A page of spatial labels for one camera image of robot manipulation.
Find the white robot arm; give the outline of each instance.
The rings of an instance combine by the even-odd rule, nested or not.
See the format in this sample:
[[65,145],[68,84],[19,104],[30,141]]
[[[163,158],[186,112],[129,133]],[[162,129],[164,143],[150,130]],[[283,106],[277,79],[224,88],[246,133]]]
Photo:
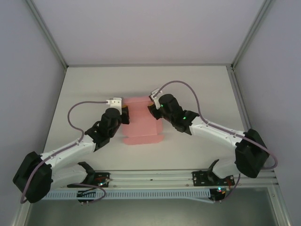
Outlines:
[[80,139],[40,155],[31,152],[24,158],[13,182],[21,192],[25,190],[25,197],[29,202],[37,202],[50,190],[62,186],[74,183],[93,184],[95,171],[86,162],[78,163],[78,158],[102,148],[114,137],[121,124],[129,124],[128,107],[122,107],[121,98],[115,97],[107,103],[110,107],[101,120]]
[[202,180],[216,184],[220,179],[243,173],[247,177],[256,178],[269,154],[259,147],[242,139],[246,137],[265,147],[259,134],[250,129],[247,132],[223,127],[208,120],[203,120],[198,113],[183,110],[176,98],[171,94],[162,94],[156,89],[151,92],[153,104],[149,111],[156,118],[169,121],[179,132],[201,136],[232,150],[230,158],[215,160],[208,171],[202,174]]

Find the purple cable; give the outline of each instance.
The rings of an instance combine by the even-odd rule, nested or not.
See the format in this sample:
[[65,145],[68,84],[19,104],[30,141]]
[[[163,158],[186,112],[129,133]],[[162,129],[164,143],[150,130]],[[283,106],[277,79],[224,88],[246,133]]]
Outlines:
[[[71,123],[71,121],[70,121],[70,113],[71,113],[71,111],[72,111],[76,106],[81,105],[81,104],[106,104],[106,103],[107,103],[107,101],[83,101],[83,102],[79,102],[79,103],[73,105],[73,106],[70,108],[70,110],[68,111],[68,114],[67,114],[67,120],[68,120],[69,125],[70,125],[73,129],[76,129],[76,130],[78,130],[78,131],[81,132],[81,136],[80,136],[78,142],[81,142],[81,141],[82,141],[82,139],[84,138],[85,132],[84,132],[82,129],[75,127],[75,126]],[[63,149],[61,149],[61,150],[59,150],[59,151],[53,153],[52,155],[48,156],[46,159],[44,159],[43,161],[41,161],[41,162],[34,168],[34,170],[32,171],[31,175],[29,176],[29,178],[28,178],[28,180],[27,180],[27,183],[26,183],[26,185],[25,185],[25,188],[24,188],[24,190],[23,190],[23,193],[22,193],[22,196],[21,196],[21,200],[20,200],[20,203],[21,203],[21,204],[26,203],[26,201],[27,201],[27,199],[25,199],[26,192],[27,192],[27,190],[28,190],[29,184],[30,184],[30,182],[32,181],[32,178],[33,178],[34,174],[38,171],[38,169],[39,169],[45,162],[47,162],[51,157],[54,157],[54,156],[58,155],[59,153],[62,153],[63,151],[66,151],[66,150],[68,150],[69,148],[74,147],[75,145],[77,145],[77,143],[74,143],[74,144],[72,144],[72,145],[69,145],[69,146],[67,146],[67,147],[64,147]]]
[[209,122],[203,117],[203,115],[202,115],[202,113],[201,113],[201,108],[200,108],[200,105],[199,105],[198,96],[197,96],[196,92],[195,92],[195,91],[193,90],[193,88],[192,88],[190,85],[188,85],[187,83],[185,83],[185,82],[183,82],[183,81],[178,81],[178,80],[170,81],[170,82],[164,84],[164,85],[159,89],[159,91],[154,95],[154,97],[156,97],[162,89],[164,89],[167,85],[169,85],[169,84],[171,84],[171,83],[181,83],[181,84],[184,84],[185,86],[187,86],[187,87],[192,91],[192,93],[193,93],[193,95],[194,95],[194,97],[195,97],[195,99],[196,99],[196,102],[197,102],[197,106],[198,106],[198,114],[199,114],[200,118],[201,118],[205,123],[207,123],[207,125],[209,125],[209,126],[211,126],[211,127],[213,127],[213,128],[216,128],[216,129],[218,129],[218,130],[221,130],[221,131],[223,131],[223,132],[229,133],[230,135],[237,136],[237,137],[239,137],[239,138],[241,138],[241,139],[244,139],[244,140],[250,142],[251,144],[253,144],[253,145],[255,145],[255,146],[261,148],[262,150],[264,150],[265,152],[267,152],[270,156],[272,156],[272,158],[273,158],[274,161],[275,161],[274,165],[273,165],[273,166],[270,166],[270,167],[263,167],[263,168],[262,168],[263,170],[272,170],[272,169],[274,169],[274,168],[278,165],[278,160],[277,160],[276,156],[275,156],[272,152],[270,152],[266,147],[264,147],[264,146],[258,144],[258,143],[255,142],[255,141],[252,141],[252,140],[249,139],[249,138],[246,138],[246,137],[244,137],[244,136],[235,134],[234,132],[231,132],[231,131],[229,131],[229,130],[226,130],[226,129],[224,129],[224,128],[221,128],[221,127],[219,127],[219,126],[216,126],[216,125],[213,125],[213,124],[209,123]]
[[100,190],[103,191],[102,197],[100,197],[100,198],[98,198],[98,199],[95,199],[95,200],[92,200],[92,201],[90,201],[90,202],[88,202],[88,203],[82,202],[83,204],[89,204],[89,203],[94,203],[94,202],[100,201],[100,200],[103,199],[103,198],[106,196],[106,194],[107,194],[106,191],[105,191],[102,187],[100,187],[100,186],[96,186],[96,185],[86,185],[86,184],[80,184],[80,183],[75,183],[74,185],[83,186],[83,187],[98,188],[98,189],[100,189]]
[[223,201],[226,200],[226,199],[228,199],[229,196],[232,195],[233,191],[235,190],[235,188],[239,184],[239,181],[240,181],[240,174],[238,175],[238,178],[237,178],[237,181],[236,181],[234,187],[231,189],[231,191],[229,191],[229,194],[223,199]]

